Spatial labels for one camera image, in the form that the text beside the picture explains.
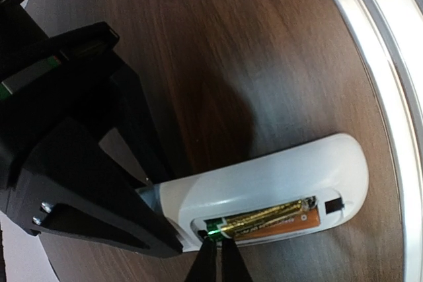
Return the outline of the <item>front aluminium rail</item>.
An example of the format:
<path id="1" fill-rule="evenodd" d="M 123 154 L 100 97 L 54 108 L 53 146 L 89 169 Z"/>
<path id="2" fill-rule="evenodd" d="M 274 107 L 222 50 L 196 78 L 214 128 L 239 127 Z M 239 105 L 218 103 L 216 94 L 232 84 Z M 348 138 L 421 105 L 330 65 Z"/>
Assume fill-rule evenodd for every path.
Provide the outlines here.
<path id="1" fill-rule="evenodd" d="M 422 280 L 422 0 L 334 0 L 377 96 L 397 178 L 403 279 Z"/>

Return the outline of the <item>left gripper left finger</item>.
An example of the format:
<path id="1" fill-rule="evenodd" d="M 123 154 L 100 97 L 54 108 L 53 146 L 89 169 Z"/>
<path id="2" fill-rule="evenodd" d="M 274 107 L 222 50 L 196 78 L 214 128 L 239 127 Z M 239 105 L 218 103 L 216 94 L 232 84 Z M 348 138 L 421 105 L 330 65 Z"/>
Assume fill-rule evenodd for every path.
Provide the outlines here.
<path id="1" fill-rule="evenodd" d="M 216 243 L 210 238 L 206 238 L 184 281 L 216 282 L 216 257 Z"/>

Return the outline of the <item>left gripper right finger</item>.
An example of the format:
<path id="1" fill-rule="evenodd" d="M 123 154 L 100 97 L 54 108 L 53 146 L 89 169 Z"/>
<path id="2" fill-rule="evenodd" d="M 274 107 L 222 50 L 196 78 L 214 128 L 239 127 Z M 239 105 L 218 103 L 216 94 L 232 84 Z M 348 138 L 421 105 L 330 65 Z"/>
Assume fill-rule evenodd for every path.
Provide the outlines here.
<path id="1" fill-rule="evenodd" d="M 224 282 L 252 282 L 252 277 L 234 240 L 222 241 L 221 272 Z"/>

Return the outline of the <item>gold green battery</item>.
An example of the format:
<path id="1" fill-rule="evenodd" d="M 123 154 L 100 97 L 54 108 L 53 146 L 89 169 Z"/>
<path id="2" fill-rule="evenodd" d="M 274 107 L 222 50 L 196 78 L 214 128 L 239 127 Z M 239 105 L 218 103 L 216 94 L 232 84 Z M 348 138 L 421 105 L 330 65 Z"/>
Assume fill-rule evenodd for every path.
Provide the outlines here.
<path id="1" fill-rule="evenodd" d="M 305 216 L 307 212 L 316 207 L 317 198 L 315 196 L 306 197 L 249 213 L 208 220 L 206 221 L 206 232 L 213 241 L 250 236 L 253 232 L 280 225 L 298 215 Z"/>

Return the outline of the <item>orange battery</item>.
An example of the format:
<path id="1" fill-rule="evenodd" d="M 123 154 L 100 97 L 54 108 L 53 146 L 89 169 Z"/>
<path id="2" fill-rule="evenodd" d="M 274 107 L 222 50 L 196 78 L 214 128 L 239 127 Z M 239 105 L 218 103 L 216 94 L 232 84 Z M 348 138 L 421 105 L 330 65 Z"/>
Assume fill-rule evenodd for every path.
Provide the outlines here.
<path id="1" fill-rule="evenodd" d="M 258 229 L 257 231 L 244 234 L 235 240 L 251 240 L 257 238 L 266 238 L 268 236 L 275 236 L 279 234 L 291 233 L 299 230 L 311 229 L 318 227 L 321 224 L 319 217 L 319 210 L 317 207 L 314 209 L 294 217 L 283 220 L 282 222 L 265 227 L 263 229 Z"/>

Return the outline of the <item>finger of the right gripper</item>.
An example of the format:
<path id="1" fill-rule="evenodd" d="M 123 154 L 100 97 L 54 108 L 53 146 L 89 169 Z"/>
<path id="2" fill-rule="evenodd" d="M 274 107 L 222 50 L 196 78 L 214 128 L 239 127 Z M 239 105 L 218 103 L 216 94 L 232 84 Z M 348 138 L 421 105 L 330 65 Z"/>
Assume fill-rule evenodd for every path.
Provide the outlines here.
<path id="1" fill-rule="evenodd" d="M 158 258 L 182 244 L 170 224 L 139 197 L 120 168 L 71 118 L 45 136 L 9 192 L 8 216 L 39 232 L 99 242 Z"/>
<path id="2" fill-rule="evenodd" d="M 104 125 L 115 128 L 146 176 L 159 184 L 174 172 L 161 146 L 137 73 L 123 65 L 102 83 L 99 92 Z"/>

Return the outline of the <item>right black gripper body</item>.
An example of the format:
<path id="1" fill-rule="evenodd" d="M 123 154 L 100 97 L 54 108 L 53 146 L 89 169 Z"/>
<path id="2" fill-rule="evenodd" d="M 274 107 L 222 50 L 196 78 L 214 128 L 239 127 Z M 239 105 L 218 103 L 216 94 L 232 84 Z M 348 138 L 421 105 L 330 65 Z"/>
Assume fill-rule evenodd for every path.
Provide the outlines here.
<path id="1" fill-rule="evenodd" d="M 1 210 L 30 152 L 67 118 L 98 141 L 104 125 L 100 87 L 125 63 L 118 35 L 100 22 L 47 37 L 22 0 L 1 0 Z"/>

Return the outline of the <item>white remote control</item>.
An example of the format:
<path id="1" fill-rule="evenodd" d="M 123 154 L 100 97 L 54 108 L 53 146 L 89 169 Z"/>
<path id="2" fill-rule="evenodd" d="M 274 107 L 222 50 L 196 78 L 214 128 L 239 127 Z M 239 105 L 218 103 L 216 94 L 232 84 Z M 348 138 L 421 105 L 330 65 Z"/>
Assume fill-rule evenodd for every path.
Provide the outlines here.
<path id="1" fill-rule="evenodd" d="M 360 144 L 338 133 L 217 170 L 138 189 L 176 229 L 184 252 L 200 249 L 206 221 L 317 198 L 321 224 L 286 234 L 243 240 L 255 245 L 331 229 L 362 207 L 369 171 Z"/>

